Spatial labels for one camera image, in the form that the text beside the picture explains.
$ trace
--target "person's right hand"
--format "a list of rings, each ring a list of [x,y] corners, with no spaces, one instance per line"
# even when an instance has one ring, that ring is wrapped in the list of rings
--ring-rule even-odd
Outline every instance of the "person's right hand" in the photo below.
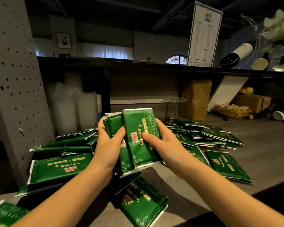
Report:
[[[146,132],[143,132],[142,134],[143,139],[156,148],[168,168],[170,168],[178,177],[185,179],[185,173],[191,169],[192,164],[199,164],[202,162],[190,154],[178,141],[172,131],[159,119],[156,118],[156,121],[162,140],[155,135]]]

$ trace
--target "finger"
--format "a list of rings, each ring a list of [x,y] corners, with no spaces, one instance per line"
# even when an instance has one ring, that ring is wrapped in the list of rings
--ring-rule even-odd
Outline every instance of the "finger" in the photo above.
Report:
[[[99,123],[98,123],[98,134],[99,134],[99,138],[100,137],[108,137],[108,134],[107,134],[107,132],[106,132],[106,130],[105,130],[105,126],[104,126],[104,123],[103,123],[103,119],[105,119],[105,116],[103,116],[101,119],[100,119],[100,121],[99,121]]]
[[[120,144],[122,139],[124,138],[125,136],[125,128],[124,126],[122,126],[118,131],[117,133],[114,135],[114,137],[111,139],[111,142],[112,144]]]
[[[164,136],[173,136],[174,134],[170,129],[168,129],[161,120],[156,118],[156,122],[159,128],[160,136],[163,138]]]
[[[154,146],[157,150],[161,149],[161,147],[164,145],[164,142],[158,137],[156,137],[155,135],[151,135],[149,133],[143,132],[142,137],[146,142]]]

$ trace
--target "forearm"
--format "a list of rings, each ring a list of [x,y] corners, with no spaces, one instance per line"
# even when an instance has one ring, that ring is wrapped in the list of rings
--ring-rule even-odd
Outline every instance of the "forearm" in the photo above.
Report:
[[[184,179],[227,227],[284,227],[284,216],[193,159]]]
[[[111,170],[92,163],[12,227],[73,227],[107,185]]]

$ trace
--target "white perforated panel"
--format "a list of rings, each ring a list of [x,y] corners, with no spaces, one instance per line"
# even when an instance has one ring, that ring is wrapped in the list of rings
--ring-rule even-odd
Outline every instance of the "white perforated panel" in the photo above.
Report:
[[[29,149],[54,139],[24,0],[0,0],[0,132],[16,180]]]

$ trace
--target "arched window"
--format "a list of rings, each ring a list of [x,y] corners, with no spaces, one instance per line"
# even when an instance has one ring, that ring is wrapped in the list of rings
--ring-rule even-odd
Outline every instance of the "arched window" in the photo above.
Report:
[[[174,55],[167,59],[166,64],[187,64],[187,57],[183,55]]]

